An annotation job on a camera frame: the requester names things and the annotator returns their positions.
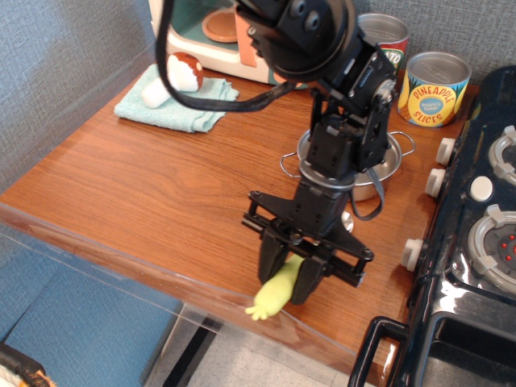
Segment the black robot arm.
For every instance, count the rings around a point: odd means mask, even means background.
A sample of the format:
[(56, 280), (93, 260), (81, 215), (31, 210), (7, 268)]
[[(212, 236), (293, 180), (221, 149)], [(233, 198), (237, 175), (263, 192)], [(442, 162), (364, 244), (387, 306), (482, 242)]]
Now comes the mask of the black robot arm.
[(258, 276), (270, 280), (289, 253), (302, 258), (291, 301), (306, 301), (324, 277), (361, 283), (373, 254), (342, 223), (359, 173), (390, 147), (395, 70), (360, 29), (351, 1), (239, 1), (256, 52), (280, 77), (305, 84), (314, 100), (309, 150), (291, 199), (253, 191), (245, 223), (260, 233)]

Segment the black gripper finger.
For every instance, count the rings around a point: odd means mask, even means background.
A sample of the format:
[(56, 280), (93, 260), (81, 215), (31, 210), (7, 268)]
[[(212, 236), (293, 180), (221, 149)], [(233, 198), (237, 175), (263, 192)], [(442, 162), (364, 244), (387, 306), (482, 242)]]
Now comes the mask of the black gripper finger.
[(330, 259), (323, 259), (318, 256), (305, 258), (298, 272), (291, 302), (294, 305), (304, 304), (308, 297), (317, 289), (323, 278), (330, 276), (331, 272)]
[(266, 231), (262, 235), (258, 277), (262, 284), (271, 279), (283, 266), (289, 253), (289, 245)]

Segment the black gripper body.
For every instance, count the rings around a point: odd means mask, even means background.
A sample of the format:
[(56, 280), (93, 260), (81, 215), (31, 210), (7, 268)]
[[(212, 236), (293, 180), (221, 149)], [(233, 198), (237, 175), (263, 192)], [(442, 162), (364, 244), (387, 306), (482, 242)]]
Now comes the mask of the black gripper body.
[(374, 255), (341, 221), (355, 180), (354, 173), (342, 180), (303, 173), (292, 199), (254, 190), (243, 223), (260, 234), (261, 242), (269, 231), (289, 245), (289, 253), (330, 259), (331, 275), (358, 286)]

